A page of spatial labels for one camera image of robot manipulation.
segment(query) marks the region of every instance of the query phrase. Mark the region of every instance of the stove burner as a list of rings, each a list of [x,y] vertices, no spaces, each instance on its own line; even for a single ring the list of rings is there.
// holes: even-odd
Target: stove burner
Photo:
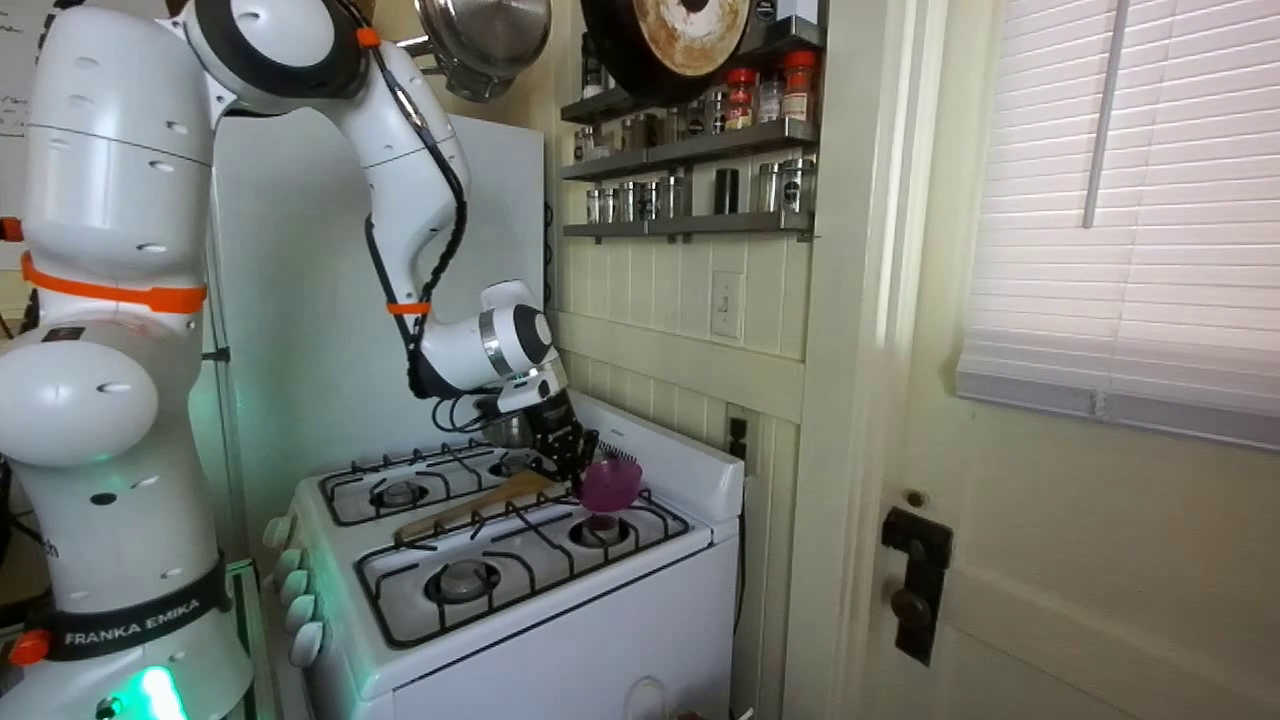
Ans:
[[[392,513],[405,513],[405,508],[414,508],[425,504],[431,490],[425,485],[410,485],[410,481],[392,481],[392,485],[378,485],[366,490],[366,504],[370,508],[392,508]]]
[[[429,598],[435,603],[471,603],[479,597],[487,597],[501,585],[501,573],[483,561],[456,561],[444,565],[431,580],[429,580]]]
[[[569,538],[574,538],[580,548],[614,548],[629,536],[632,536],[632,524],[621,516],[586,516],[569,533]]]

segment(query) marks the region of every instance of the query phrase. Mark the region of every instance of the spice rack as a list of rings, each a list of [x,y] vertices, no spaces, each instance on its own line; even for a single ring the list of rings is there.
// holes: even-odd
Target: spice rack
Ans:
[[[746,24],[746,34],[732,64],[766,66],[792,48],[819,48],[819,29],[807,19],[755,19]],[[561,118],[569,125],[609,125],[632,111],[642,111],[649,103],[632,100],[625,89],[595,92],[586,100],[565,103]],[[746,129],[722,129],[702,135],[681,135],[649,148],[625,148],[595,158],[574,158],[561,174],[565,181],[611,181],[611,174],[636,174],[636,173],[662,173],[662,166],[692,166],[711,158],[744,158],[755,151],[812,151],[819,145],[817,118],[772,118],[772,125],[746,125]],[[565,224],[565,236],[738,236],[738,232],[786,232],[807,236],[812,213],[728,213],[728,215],[662,215],[662,221],[614,221],[614,224]]]

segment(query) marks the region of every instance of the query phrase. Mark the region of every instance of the purple object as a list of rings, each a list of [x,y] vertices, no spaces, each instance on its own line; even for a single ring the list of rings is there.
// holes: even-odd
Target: purple object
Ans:
[[[640,497],[640,477],[632,455],[591,458],[580,500],[591,516],[625,513]]]

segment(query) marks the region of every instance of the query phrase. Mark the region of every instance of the green light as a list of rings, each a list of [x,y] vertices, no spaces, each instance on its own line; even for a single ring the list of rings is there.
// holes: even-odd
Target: green light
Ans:
[[[104,698],[112,720],[188,720],[183,698],[168,666],[143,666],[117,695]]]

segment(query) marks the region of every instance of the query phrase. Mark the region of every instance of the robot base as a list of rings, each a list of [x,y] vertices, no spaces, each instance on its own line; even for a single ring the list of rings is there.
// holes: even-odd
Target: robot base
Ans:
[[[160,666],[160,704],[175,704],[183,720],[229,715],[252,684],[252,663],[237,644],[231,613],[207,613],[180,630],[93,660],[42,660],[20,666],[15,684],[0,695],[0,715],[38,720],[108,720],[137,715],[126,704],[130,689],[143,689],[143,672]]]

